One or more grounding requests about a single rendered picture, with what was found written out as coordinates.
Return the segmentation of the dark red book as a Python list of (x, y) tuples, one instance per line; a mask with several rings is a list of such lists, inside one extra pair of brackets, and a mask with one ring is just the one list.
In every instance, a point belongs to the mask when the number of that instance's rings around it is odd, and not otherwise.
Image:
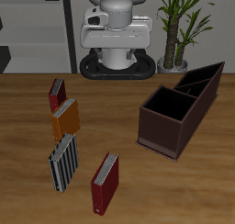
[(54, 79), (48, 97), (49, 97), (51, 111), (54, 111), (66, 99), (66, 92), (65, 92), (65, 85), (63, 78)]

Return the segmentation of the orange book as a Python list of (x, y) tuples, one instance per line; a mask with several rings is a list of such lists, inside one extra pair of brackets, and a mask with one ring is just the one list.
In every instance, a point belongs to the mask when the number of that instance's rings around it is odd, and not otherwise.
[(74, 134), (80, 128), (77, 100), (68, 97), (50, 114), (55, 143), (58, 143), (65, 132)]

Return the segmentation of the dark brown desk caddy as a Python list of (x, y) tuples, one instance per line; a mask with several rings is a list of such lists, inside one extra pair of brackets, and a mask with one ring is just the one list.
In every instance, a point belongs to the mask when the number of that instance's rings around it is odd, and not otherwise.
[(224, 65), (189, 71), (173, 88), (159, 86), (140, 106), (136, 144), (177, 161), (218, 96)]

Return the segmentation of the grey shelf unit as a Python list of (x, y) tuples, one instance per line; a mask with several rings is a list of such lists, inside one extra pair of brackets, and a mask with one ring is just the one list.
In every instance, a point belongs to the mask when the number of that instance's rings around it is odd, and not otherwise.
[(76, 73), (71, 0), (0, 0), (0, 73)]

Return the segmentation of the black grey striped book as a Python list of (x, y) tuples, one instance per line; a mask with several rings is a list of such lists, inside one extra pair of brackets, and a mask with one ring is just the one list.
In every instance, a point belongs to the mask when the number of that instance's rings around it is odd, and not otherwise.
[(55, 190), (64, 192), (79, 165), (75, 135), (65, 132), (48, 161)]

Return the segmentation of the flat black base plate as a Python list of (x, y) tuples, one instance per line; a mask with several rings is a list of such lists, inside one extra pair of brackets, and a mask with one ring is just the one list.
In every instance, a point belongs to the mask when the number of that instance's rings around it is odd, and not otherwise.
[(98, 61), (98, 54), (92, 48), (80, 62), (80, 73), (91, 80), (144, 80), (155, 74), (155, 61), (144, 49), (134, 51), (137, 61), (124, 70), (108, 69)]

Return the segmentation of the bright red book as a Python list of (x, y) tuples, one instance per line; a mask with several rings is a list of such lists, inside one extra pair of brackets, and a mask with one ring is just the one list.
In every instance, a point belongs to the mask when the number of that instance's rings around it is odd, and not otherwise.
[(108, 152), (101, 162), (93, 179), (91, 191), (93, 211), (103, 216), (118, 188), (118, 155)]

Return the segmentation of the green pot plant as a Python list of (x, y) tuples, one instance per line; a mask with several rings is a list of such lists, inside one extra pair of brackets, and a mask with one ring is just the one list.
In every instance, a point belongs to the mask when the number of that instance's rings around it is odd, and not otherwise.
[(161, 20), (164, 24), (162, 29), (167, 37), (164, 56), (157, 61), (158, 73), (186, 73), (188, 63), (183, 59), (185, 47), (189, 44), (195, 45), (197, 35), (212, 29), (207, 27), (210, 15), (196, 23), (201, 8), (188, 14), (188, 11), (200, 1), (162, 0), (163, 6), (158, 9), (158, 13), (163, 11), (166, 15), (166, 18), (161, 17)]

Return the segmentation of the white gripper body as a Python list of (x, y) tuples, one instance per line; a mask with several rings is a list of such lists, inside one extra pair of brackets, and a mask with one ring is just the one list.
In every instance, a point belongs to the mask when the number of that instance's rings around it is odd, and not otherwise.
[(150, 46), (151, 29), (152, 20), (143, 16), (133, 16), (123, 29), (83, 25), (80, 43), (84, 48), (145, 49)]

